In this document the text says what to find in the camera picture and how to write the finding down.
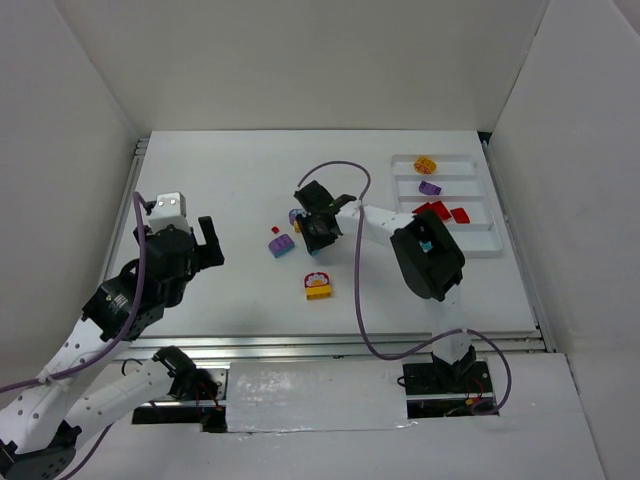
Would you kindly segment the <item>white compartment tray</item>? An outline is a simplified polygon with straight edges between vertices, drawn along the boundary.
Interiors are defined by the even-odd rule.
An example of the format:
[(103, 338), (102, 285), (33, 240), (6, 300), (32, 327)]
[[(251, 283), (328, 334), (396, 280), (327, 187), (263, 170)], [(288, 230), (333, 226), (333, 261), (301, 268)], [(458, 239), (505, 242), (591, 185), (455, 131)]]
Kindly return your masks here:
[[(414, 161), (426, 156), (437, 163), (431, 175), (421, 175), (413, 168)], [(457, 224), (453, 218), (443, 222), (467, 258), (498, 257), (502, 252), (502, 240), (489, 195), (478, 162), (468, 155), (394, 155), (391, 158), (391, 175), (395, 203), (403, 213), (426, 202), (442, 201), (449, 209), (464, 208), (470, 216), (470, 224)], [(439, 196), (425, 196), (418, 191), (421, 181), (434, 183), (442, 188)]]

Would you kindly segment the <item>yellow flat lego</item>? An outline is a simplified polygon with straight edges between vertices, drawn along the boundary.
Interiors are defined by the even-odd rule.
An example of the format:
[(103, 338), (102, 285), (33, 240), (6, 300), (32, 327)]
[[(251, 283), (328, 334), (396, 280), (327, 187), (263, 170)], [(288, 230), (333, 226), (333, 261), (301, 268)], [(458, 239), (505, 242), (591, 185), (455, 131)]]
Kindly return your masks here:
[(308, 301), (329, 298), (332, 295), (330, 284), (317, 285), (305, 288), (305, 296)]

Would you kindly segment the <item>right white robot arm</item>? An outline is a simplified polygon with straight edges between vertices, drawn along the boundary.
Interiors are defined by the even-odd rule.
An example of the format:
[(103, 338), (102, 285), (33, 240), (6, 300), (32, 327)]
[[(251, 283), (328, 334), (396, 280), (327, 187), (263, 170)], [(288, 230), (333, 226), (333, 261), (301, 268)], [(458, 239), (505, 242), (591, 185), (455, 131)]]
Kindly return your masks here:
[(354, 308), (358, 329), (368, 350), (382, 360), (401, 360), (431, 346), (435, 375), (443, 386), (463, 383), (476, 360), (475, 348), (461, 327), (435, 327), (431, 339), (404, 353), (384, 354), (366, 331), (361, 306), (361, 247), (365, 240), (389, 247), (408, 289), (424, 301), (451, 308), (446, 300), (463, 279), (466, 260), (440, 217), (433, 211), (401, 213), (372, 206), (353, 195), (333, 197), (317, 181), (298, 188), (294, 198), (302, 207), (296, 216), (309, 254), (355, 236)]

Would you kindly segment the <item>yellow curved lego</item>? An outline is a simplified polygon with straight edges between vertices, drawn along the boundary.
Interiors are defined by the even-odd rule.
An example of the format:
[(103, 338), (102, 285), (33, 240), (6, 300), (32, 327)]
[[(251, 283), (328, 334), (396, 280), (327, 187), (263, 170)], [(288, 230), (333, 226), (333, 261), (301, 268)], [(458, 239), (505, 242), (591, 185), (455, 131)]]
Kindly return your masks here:
[(420, 156), (413, 163), (414, 170), (421, 175), (431, 175), (437, 170), (437, 163), (429, 157)]

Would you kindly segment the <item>purple curved lego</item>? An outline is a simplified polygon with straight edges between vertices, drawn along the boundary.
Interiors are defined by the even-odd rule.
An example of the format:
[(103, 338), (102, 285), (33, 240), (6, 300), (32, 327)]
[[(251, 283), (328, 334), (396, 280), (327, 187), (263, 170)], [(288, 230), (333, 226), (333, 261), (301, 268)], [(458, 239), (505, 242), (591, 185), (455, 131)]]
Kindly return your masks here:
[(293, 239), (288, 234), (281, 234), (268, 243), (268, 249), (274, 258), (279, 258), (295, 247)]

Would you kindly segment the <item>red arch lego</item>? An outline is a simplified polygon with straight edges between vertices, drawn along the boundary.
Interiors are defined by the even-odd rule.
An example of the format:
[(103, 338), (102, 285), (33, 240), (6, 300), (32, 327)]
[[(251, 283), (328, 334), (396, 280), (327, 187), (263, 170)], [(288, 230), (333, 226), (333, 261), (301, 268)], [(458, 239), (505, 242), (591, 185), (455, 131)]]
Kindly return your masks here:
[(435, 213), (443, 222), (452, 218), (452, 214), (442, 201), (426, 202), (414, 209), (413, 213), (418, 215), (427, 211)]

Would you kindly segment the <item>aluminium frame rail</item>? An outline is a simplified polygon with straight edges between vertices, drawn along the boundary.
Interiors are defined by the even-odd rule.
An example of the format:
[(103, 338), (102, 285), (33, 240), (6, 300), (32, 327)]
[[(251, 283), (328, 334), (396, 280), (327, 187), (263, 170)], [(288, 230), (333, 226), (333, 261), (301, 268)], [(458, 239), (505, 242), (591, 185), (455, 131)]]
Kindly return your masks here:
[[(532, 334), (484, 334), (505, 352), (537, 353), (547, 347), (539, 331)], [(424, 342), (415, 335), (373, 335), (370, 339), (382, 353), (401, 353)], [(360, 334), (329, 336), (262, 337), (140, 337), (117, 361), (151, 358), (159, 349), (176, 346), (198, 361), (346, 358), (370, 355)]]

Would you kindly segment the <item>purple fan lego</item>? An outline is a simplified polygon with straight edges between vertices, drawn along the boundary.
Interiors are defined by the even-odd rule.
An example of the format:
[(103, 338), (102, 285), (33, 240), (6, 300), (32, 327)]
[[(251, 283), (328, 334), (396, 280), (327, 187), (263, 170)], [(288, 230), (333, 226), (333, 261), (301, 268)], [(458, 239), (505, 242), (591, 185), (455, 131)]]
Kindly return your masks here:
[(439, 196), (442, 188), (434, 183), (421, 181), (418, 186), (418, 191), (425, 196)]

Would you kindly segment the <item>white foam board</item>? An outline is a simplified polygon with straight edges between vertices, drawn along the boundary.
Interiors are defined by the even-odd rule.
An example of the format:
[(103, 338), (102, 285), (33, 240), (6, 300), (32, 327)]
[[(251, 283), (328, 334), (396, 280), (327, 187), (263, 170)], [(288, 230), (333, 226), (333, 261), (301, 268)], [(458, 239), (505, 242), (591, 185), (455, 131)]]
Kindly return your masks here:
[(394, 430), (409, 425), (398, 362), (236, 362), (226, 390), (233, 433)]

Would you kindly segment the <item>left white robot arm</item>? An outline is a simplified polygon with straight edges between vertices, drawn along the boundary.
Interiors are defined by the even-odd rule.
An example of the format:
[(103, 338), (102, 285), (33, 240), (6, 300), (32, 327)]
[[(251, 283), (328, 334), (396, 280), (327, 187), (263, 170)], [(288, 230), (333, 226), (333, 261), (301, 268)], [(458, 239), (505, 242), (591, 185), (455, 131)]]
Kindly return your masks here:
[(197, 243), (191, 229), (147, 227), (144, 281), (137, 281), (139, 262), (132, 260), (103, 282), (35, 385), (2, 409), (2, 478), (56, 478), (99, 430), (145, 402), (165, 396), (215, 400), (218, 386), (211, 374), (175, 346), (159, 349), (114, 383), (88, 390), (146, 327), (182, 301), (197, 273), (223, 265), (212, 219), (201, 217), (198, 223), (204, 244)]

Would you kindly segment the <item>red flower lego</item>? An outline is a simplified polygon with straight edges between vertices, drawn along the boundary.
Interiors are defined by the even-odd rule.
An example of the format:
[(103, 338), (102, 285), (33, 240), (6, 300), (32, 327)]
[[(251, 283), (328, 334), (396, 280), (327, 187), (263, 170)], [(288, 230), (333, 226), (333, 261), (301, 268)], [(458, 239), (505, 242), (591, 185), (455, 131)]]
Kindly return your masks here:
[(304, 277), (304, 286), (314, 288), (330, 284), (330, 277), (325, 272), (311, 272)]

